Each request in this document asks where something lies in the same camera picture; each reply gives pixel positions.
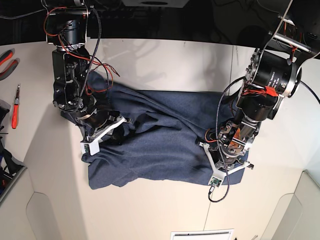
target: blue cloth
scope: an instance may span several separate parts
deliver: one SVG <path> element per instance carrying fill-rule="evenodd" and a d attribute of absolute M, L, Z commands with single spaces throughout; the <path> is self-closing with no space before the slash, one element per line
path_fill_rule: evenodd
<path fill-rule="evenodd" d="M 99 85 L 99 78 L 91 74 L 88 84 Z M 82 156 L 90 164 L 90 187 L 122 187 L 137 178 L 207 185 L 212 169 L 197 140 L 204 142 L 206 130 L 215 128 L 220 96 L 216 92 L 132 90 L 115 83 L 109 93 L 111 102 L 135 124 L 122 124 L 126 137 L 121 145 L 105 141 L 99 153 Z M 222 105 L 219 120 L 231 117 L 229 105 Z M 243 173 L 231 174 L 231 184 L 240 183 Z"/>

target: red-handled pliers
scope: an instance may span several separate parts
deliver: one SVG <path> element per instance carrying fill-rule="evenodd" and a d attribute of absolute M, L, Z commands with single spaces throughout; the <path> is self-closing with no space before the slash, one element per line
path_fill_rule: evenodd
<path fill-rule="evenodd" d="M 14 53 L 12 52 L 12 50 L 8 50 L 4 54 L 2 54 L 2 56 L 0 56 L 0 66 L 5 61 L 7 61 L 10 58 L 12 58 L 13 55 L 14 55 Z M 0 81 L 2 81 L 4 79 L 6 79 L 7 77 L 9 77 L 9 75 L 12 74 L 12 72 L 16 69 L 18 64 L 19 64 L 19 62 L 15 59 L 10 65 L 8 65 L 5 68 L 5 70 L 3 72 L 0 72 Z"/>

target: screwdriver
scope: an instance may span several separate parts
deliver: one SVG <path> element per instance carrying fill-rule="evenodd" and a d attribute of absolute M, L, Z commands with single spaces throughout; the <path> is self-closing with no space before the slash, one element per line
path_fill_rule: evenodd
<path fill-rule="evenodd" d="M 11 127 L 13 129 L 16 129 L 18 125 L 18 108 L 19 108 L 19 98 L 20 98 L 19 95 L 20 95 L 20 84 L 18 84 L 18 88 L 16 89 L 16 95 L 14 99 L 13 115 L 12 115 L 12 122 L 11 122 Z"/>

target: white wall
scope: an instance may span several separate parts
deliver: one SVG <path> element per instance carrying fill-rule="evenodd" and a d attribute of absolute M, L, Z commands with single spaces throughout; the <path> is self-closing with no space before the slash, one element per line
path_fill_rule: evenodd
<path fill-rule="evenodd" d="M 90 41 L 89 52 L 95 42 Z M 118 82 L 134 89 L 223 91 L 230 81 L 232 50 L 202 42 L 104 39 L 97 57 L 115 67 Z"/>
<path fill-rule="evenodd" d="M 305 66 L 303 66 L 303 79 L 311 87 L 315 93 L 320 96 L 320 60 L 311 60 Z M 301 86 L 299 89 L 301 94 L 305 96 L 306 105 L 305 110 L 301 112 L 302 115 L 306 111 L 311 113 L 308 124 L 305 125 L 305 130 L 299 132 L 301 134 L 301 144 L 308 146 L 308 151 L 304 152 L 304 157 L 307 159 L 305 169 L 308 170 L 310 175 L 320 184 L 320 129 L 319 125 L 320 117 L 320 105 L 315 98 L 306 90 L 305 87 Z"/>
<path fill-rule="evenodd" d="M 272 240 L 315 240 L 320 235 L 320 188 L 303 172 Z"/>
<path fill-rule="evenodd" d="M 36 240 L 26 206 L 34 194 L 28 169 L 20 175 L 0 204 L 0 237 L 6 240 Z"/>

